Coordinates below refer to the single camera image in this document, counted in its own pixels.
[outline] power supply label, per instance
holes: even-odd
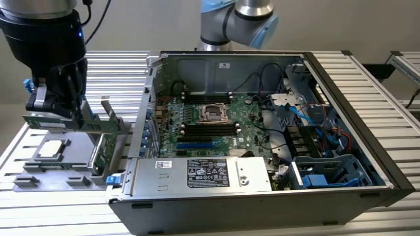
[[[189,160],[187,172],[190,188],[230,187],[226,159]]]

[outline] sticker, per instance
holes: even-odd
[[[41,124],[41,127],[66,128],[66,124],[62,124],[62,123],[39,122],[39,124]]]
[[[221,63],[219,64],[219,69],[230,69],[231,68],[231,63]]]
[[[173,168],[173,161],[158,161],[157,169],[162,169],[162,168]]]
[[[187,185],[190,188],[230,187],[226,159],[189,160]]]

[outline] white wall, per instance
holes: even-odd
[[[362,62],[385,62],[390,51],[420,51],[420,0],[274,0],[281,25],[267,50],[351,50]],[[107,0],[94,1],[93,32]],[[191,50],[201,37],[199,0],[114,0],[89,50]],[[78,6],[82,18],[87,10]],[[31,72],[0,37],[0,103],[27,100]],[[389,81],[411,96],[411,84]]]

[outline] circuit board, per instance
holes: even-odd
[[[214,136],[213,149],[187,149],[187,155],[183,157],[230,156],[230,151],[234,149],[253,151],[255,156],[263,156],[265,159],[271,157],[271,150],[263,149],[255,141],[257,136],[259,140],[265,139],[266,132],[253,125],[250,112],[254,103],[247,105],[245,103],[246,99],[247,95],[235,95],[231,104],[227,104],[230,122],[238,122],[241,124],[242,132],[237,136]],[[161,123],[161,158],[178,157],[177,139],[183,137],[179,132],[181,126],[182,124],[197,124],[199,120],[198,107],[199,105],[186,105],[178,97],[162,105],[162,108],[167,112],[162,119],[163,122]],[[267,147],[270,146],[270,143],[262,142],[262,144]]]

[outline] metal panel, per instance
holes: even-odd
[[[89,54],[98,59],[110,58],[135,58],[146,57],[143,52],[94,52]],[[329,52],[315,54],[322,63],[346,63],[350,60],[342,52]],[[101,77],[131,76],[134,70],[122,70],[90,68],[90,75],[98,74]],[[129,78],[102,78],[113,80],[113,83],[122,82]],[[95,87],[97,79],[90,78],[89,83]],[[363,90],[367,86],[377,89],[373,85],[365,83],[363,87],[341,86],[341,89]],[[89,96],[90,103],[99,102],[98,96]],[[142,99],[142,93],[137,95],[119,95],[111,98],[114,107],[138,106]],[[371,109],[395,109],[389,102],[353,102],[358,112]],[[137,112],[126,113],[121,109],[121,116],[131,118],[135,121]],[[413,125],[405,118],[367,118],[365,119],[369,127],[378,136],[395,134],[402,127],[409,127],[414,135]],[[103,191],[87,192],[55,192],[55,193],[15,193],[11,191],[15,173],[22,169],[23,159],[31,158],[35,147],[41,144],[46,131],[29,130],[27,126],[17,135],[7,151],[0,157],[0,235],[131,235],[119,219],[115,217],[109,205],[105,203]],[[420,191],[420,156],[417,150],[390,150],[389,154],[399,163],[399,166],[409,176],[417,190]],[[391,207],[379,207],[358,216],[345,226],[305,227],[290,229],[257,230],[246,232],[230,232],[227,235],[237,236],[319,236],[319,235],[347,235],[347,236],[414,236],[420,235],[420,192],[411,194],[406,199]],[[206,234],[207,236],[225,235],[223,233]]]

